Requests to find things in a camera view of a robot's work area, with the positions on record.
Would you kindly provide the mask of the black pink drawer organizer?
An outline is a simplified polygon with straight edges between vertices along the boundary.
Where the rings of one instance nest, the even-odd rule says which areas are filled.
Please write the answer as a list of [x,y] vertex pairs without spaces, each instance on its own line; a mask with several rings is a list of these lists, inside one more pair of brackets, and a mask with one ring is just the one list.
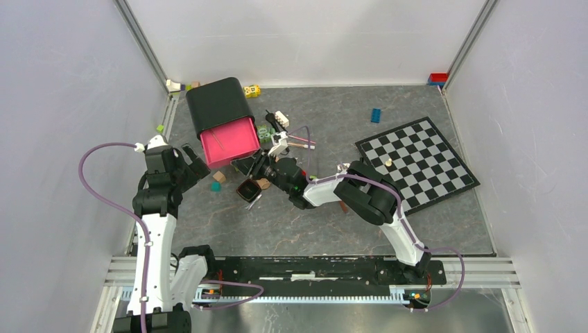
[[218,169],[260,149],[252,110],[235,77],[186,93],[187,105],[207,166]]

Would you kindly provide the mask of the black makeup brush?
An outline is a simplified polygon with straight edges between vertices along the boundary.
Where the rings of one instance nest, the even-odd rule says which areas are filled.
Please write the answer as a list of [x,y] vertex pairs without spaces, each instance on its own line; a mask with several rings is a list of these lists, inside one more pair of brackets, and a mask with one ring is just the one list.
[[275,114],[273,112],[269,112],[266,110],[265,120],[275,129],[277,129],[278,124],[275,118]]

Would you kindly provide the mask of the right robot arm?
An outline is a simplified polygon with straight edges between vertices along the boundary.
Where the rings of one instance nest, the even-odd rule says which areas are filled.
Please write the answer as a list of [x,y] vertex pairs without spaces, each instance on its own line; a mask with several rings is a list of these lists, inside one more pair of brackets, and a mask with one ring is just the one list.
[[231,164],[246,177],[238,190],[244,200],[253,201],[261,193],[258,181],[266,179],[301,210],[341,201],[381,229],[395,251],[405,281],[418,283],[428,275],[431,251],[408,223],[401,195],[390,176],[357,160],[332,176],[311,179],[296,159],[278,160],[264,151],[232,160]]

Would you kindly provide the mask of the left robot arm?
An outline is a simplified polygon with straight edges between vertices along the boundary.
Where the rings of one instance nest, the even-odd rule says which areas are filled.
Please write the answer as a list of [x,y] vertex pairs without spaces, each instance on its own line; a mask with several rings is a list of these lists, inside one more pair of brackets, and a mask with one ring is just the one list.
[[211,282],[218,264],[208,245],[185,248],[171,271],[171,246],[184,192],[210,170],[188,144],[148,144],[146,171],[132,200],[139,247],[135,281],[126,314],[113,332],[190,332],[189,310],[200,282]]

